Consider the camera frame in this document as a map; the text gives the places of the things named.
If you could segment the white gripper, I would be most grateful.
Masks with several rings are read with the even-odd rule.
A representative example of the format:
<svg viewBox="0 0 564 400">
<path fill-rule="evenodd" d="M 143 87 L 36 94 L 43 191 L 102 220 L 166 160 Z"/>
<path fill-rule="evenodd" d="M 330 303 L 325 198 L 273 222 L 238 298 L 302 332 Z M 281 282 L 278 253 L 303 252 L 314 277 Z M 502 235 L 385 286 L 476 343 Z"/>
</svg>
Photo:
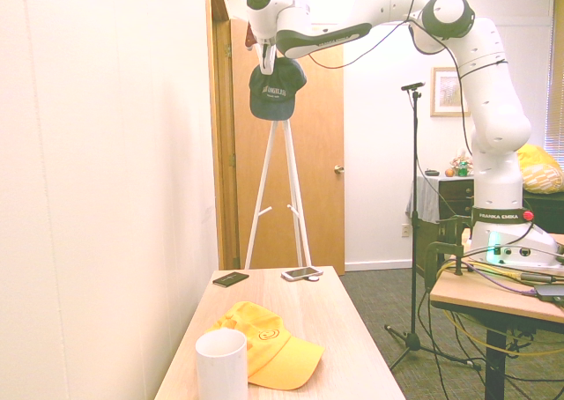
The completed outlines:
<svg viewBox="0 0 564 400">
<path fill-rule="evenodd" d="M 273 68 L 277 58 L 277 29 L 269 29 L 267 32 L 258 32 L 257 30 L 250 29 L 251 36 L 249 43 L 251 47 L 256 47 L 256 53 L 259 60 L 259 69 L 264 72 L 264 61 L 267 50 L 267 67 Z"/>
</svg>

